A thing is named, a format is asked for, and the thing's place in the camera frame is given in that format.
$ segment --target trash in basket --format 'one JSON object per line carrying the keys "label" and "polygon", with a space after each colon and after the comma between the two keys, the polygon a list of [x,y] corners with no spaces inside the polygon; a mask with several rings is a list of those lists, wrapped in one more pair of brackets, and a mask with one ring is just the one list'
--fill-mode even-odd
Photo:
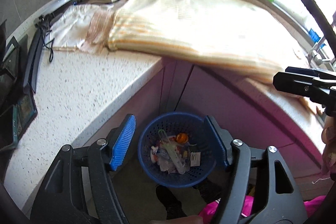
{"label": "trash in basket", "polygon": [[140,136],[138,157],[152,180],[175,188],[201,182],[216,164],[202,119],[182,112],[161,115],[146,127]]}

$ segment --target orange stripe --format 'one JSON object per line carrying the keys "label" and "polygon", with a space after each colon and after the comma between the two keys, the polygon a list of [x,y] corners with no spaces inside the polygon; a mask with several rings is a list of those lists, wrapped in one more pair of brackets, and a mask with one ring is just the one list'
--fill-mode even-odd
{"label": "orange stripe", "polygon": [[[151,42],[151,41],[130,41],[130,40],[125,40],[125,39],[117,39],[115,41],[109,41],[109,43],[112,43],[112,44],[118,44],[118,43],[136,43],[136,44],[145,44],[145,45],[152,45],[152,46],[158,46],[158,43],[157,42]],[[179,49],[182,49],[182,50],[185,50],[186,52],[194,52],[194,53],[198,53],[198,51],[196,51],[195,49],[193,48],[190,48],[190,47],[186,47],[186,46],[181,46],[181,45],[171,45],[171,44],[166,44],[166,43],[161,43],[160,42],[160,47],[166,47],[166,48],[170,48],[170,49],[173,49],[173,48],[179,48]],[[241,57],[241,55],[237,55],[237,54],[230,54],[230,56],[234,56],[234,57]],[[266,59],[262,59],[262,58],[259,58],[259,60],[262,60],[264,61],[266,64],[265,66],[270,66],[272,63],[271,62],[268,62],[268,60]],[[279,70],[280,66],[277,65],[276,63],[273,63],[273,65],[275,65],[276,70]],[[251,67],[251,65],[248,65],[248,66],[237,66],[237,67]],[[267,67],[265,67],[265,70],[269,70],[269,71],[274,71],[274,69],[267,69]]]}

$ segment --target black device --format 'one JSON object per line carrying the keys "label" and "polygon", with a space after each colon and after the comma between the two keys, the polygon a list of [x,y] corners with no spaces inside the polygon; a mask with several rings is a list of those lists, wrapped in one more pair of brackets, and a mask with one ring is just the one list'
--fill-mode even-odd
{"label": "black device", "polygon": [[3,61],[6,51],[6,21],[0,25],[0,62]]}
{"label": "black device", "polygon": [[6,47],[6,52],[13,45],[14,49],[1,62],[0,68],[0,106],[5,101],[12,87],[16,83],[19,69],[20,46],[13,37]]}
{"label": "black device", "polygon": [[336,117],[336,73],[322,69],[288,67],[273,78],[274,87],[283,92],[309,97],[325,106],[328,116]]}
{"label": "black device", "polygon": [[18,142],[18,110],[10,106],[0,115],[0,153],[16,148]]}
{"label": "black device", "polygon": [[[31,221],[44,223],[128,224],[110,179],[108,163],[110,148],[117,140],[114,128],[106,140],[98,140],[89,147],[73,149],[64,145],[36,195],[31,210]],[[267,223],[302,224],[307,213],[298,186],[288,166],[275,147],[266,150],[250,148],[240,140],[233,140],[227,130],[221,129],[214,117],[206,117],[204,134],[210,139],[216,159],[230,173],[227,188],[212,223]],[[82,167],[88,167],[93,201],[99,219],[89,216],[83,190]],[[250,167],[258,170],[251,216],[241,219],[248,188]]]}
{"label": "black device", "polygon": [[37,108],[32,92],[29,94],[24,94],[19,99],[17,102],[17,110],[21,127],[21,131],[19,131],[18,135],[21,136],[37,115]]}

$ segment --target black cable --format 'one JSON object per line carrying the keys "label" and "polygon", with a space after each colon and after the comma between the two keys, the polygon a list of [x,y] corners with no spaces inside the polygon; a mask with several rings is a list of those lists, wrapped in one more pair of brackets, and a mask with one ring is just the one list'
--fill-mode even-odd
{"label": "black cable", "polygon": [[50,15],[50,14],[46,15],[44,18],[41,18],[40,22],[37,24],[37,27],[40,28],[40,33],[41,33],[40,38],[42,38],[43,40],[43,46],[47,48],[48,50],[50,50],[49,63],[51,63],[54,59],[53,44],[54,44],[55,38],[53,38],[48,43],[45,43],[45,38],[51,32],[49,28],[50,28],[50,21],[52,20],[52,18],[53,18],[53,15]]}

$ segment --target striped cloth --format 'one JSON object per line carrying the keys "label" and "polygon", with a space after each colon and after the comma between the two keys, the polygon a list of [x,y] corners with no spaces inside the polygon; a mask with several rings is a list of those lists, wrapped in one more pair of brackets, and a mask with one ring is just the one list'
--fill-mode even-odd
{"label": "striped cloth", "polygon": [[309,67],[286,28],[242,0],[128,0],[110,20],[111,50],[229,69],[265,84],[287,66]]}

